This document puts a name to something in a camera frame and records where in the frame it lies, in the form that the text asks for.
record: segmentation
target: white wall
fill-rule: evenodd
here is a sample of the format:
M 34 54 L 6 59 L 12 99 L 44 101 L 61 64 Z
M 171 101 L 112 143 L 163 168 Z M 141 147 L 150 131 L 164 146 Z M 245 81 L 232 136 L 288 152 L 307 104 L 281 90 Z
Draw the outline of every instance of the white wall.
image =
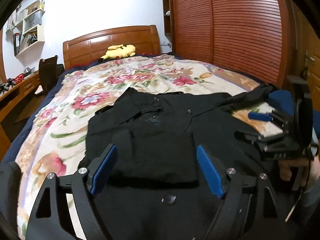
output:
M 22 8 L 36 0 L 24 0 Z M 168 43 L 164 36 L 162 0 L 44 0 L 45 43 L 35 46 L 25 55 L 14 56 L 13 31 L 3 32 L 3 60 L 7 78 L 16 77 L 26 67 L 38 69 L 41 58 L 58 55 L 63 63 L 62 43 L 81 35 L 132 25 L 156 25 L 160 43 Z M 168 47 L 161 46 L 163 52 Z

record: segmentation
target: silver screw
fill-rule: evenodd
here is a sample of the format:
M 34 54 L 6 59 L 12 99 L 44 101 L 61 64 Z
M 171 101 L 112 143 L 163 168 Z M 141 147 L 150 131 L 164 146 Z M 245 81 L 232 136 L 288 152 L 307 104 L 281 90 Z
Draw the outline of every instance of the silver screw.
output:
M 51 173 L 49 173 L 48 175 L 47 175 L 47 178 L 48 179 L 52 179 L 54 177 L 54 173 L 53 172 L 51 172 Z
M 268 175 L 265 174 L 265 173 L 261 173 L 261 174 L 260 174 L 260 178 L 261 178 L 261 179 L 267 179 L 267 178 L 268 178 Z
M 227 169 L 227 172 L 228 172 L 229 174 L 235 174 L 235 173 L 236 173 L 236 170 L 235 170 L 234 168 L 229 168 L 229 169 Z
M 85 173 L 87 172 L 87 168 L 80 168 L 80 169 L 78 170 L 78 172 L 79 172 L 80 174 L 85 174 Z

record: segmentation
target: cable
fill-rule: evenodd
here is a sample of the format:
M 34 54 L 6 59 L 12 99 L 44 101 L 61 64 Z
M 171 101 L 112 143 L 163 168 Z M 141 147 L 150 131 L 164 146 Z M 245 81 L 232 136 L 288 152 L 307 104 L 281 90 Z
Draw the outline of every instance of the cable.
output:
M 307 189 L 308 182 L 309 182 L 309 178 L 310 178 L 310 172 L 311 172 L 311 160 L 309 159 L 308 176 L 307 176 L 306 184 L 304 185 L 303 190 L 302 190 L 302 192 L 300 193 L 299 198 L 297 199 L 296 203 L 294 204 L 294 206 L 293 206 L 292 209 L 290 210 L 287 218 L 285 219 L 285 222 L 287 222 L 287 221 L 289 220 L 289 218 L 291 217 L 291 215 L 292 215 L 294 209 L 296 208 L 299 200 L 301 199 L 302 195 L 305 193 L 305 191 L 306 191 L 306 189 Z

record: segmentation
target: shirt button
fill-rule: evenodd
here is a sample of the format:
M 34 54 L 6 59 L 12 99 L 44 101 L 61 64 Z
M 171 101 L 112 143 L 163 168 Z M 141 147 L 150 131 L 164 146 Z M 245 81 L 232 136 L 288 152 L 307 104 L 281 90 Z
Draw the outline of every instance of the shirt button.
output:
M 162 203 L 167 205 L 173 205 L 176 202 L 176 196 L 175 195 L 165 195 L 162 198 Z

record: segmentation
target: human hand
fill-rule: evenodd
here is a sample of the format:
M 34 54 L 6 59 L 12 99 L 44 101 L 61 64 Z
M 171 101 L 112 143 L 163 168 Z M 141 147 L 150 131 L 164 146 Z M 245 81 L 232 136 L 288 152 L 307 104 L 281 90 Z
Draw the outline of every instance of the human hand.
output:
M 309 172 L 309 160 L 304 159 L 296 159 L 296 160 L 279 160 L 278 161 L 279 168 L 280 168 L 280 178 L 283 181 L 290 181 L 292 177 L 292 172 L 290 170 L 291 167 L 307 167 L 305 169 L 305 173 L 303 174 L 301 184 L 300 186 L 304 187 L 307 182 L 308 172 Z M 319 156 L 316 156 L 313 161 L 311 161 L 311 170 L 310 170 L 310 176 L 309 181 L 307 185 L 308 188 L 312 188 L 313 185 L 316 183 L 318 178 L 320 177 L 320 161 Z

